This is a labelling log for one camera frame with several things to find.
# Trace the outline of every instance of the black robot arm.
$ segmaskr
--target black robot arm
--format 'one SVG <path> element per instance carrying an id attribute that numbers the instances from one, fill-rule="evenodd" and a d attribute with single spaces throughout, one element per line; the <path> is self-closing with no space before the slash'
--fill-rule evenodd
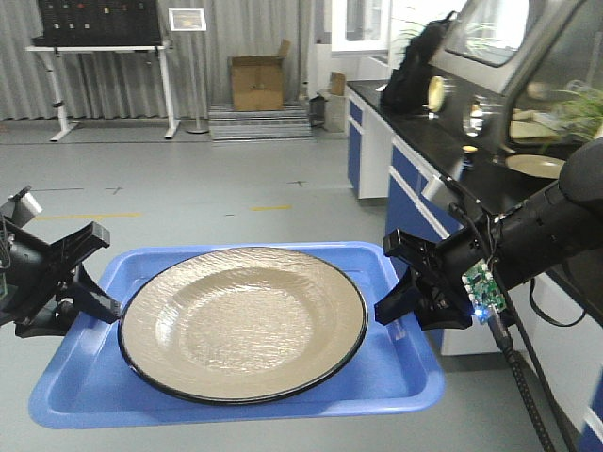
<path id="1" fill-rule="evenodd" d="M 481 259 L 490 270 L 496 266 L 500 282 L 511 289 L 581 251 L 601 246 L 603 138 L 577 150 L 563 165 L 558 181 L 502 218 L 484 216 L 437 244 L 403 231 L 386 236 L 385 254 L 399 257 L 409 268 L 376 304 L 375 316 L 387 324 L 415 312 L 424 330 L 464 329 L 472 325 L 475 311 L 464 277 Z"/>
<path id="2" fill-rule="evenodd" d="M 24 231 L 40 212 L 29 187 L 0 206 L 0 326 L 16 324 L 20 337 L 64 335 L 79 311 L 107 323 L 119 303 L 88 276 L 83 261 L 109 246 L 109 233 L 92 222 L 47 244 Z"/>

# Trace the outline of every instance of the circuit board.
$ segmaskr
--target circuit board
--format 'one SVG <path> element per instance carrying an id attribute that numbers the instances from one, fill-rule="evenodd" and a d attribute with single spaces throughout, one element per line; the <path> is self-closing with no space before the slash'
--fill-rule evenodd
<path id="1" fill-rule="evenodd" d="M 507 307 L 505 298 L 483 259 L 464 273 L 462 281 L 464 290 L 473 304 L 473 314 L 480 323 L 488 320 L 492 310 L 499 313 Z"/>

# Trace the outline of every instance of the backpack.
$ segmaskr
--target backpack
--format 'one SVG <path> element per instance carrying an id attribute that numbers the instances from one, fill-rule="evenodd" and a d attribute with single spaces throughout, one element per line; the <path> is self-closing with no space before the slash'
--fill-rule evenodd
<path id="1" fill-rule="evenodd" d="M 431 21 L 420 35 L 412 38 L 404 50 L 404 59 L 392 71 L 381 93 L 381 105 L 396 113 L 416 113 L 427 103 L 427 91 L 432 79 L 429 62 L 446 36 L 455 11 L 439 21 Z"/>

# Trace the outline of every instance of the display sign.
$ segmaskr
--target display sign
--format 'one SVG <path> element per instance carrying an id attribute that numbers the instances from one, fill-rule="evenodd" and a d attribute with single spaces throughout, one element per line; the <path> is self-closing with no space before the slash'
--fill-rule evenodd
<path id="1" fill-rule="evenodd" d="M 171 31 L 205 31 L 207 23 L 202 8 L 170 8 Z"/>

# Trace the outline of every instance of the stairs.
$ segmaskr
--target stairs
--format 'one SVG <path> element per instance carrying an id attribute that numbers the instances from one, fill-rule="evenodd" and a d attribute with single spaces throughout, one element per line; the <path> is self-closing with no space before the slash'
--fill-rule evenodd
<path id="1" fill-rule="evenodd" d="M 234 111 L 232 105 L 212 105 L 209 133 L 213 141 L 224 142 L 314 138 L 308 114 L 299 104 L 271 111 Z"/>

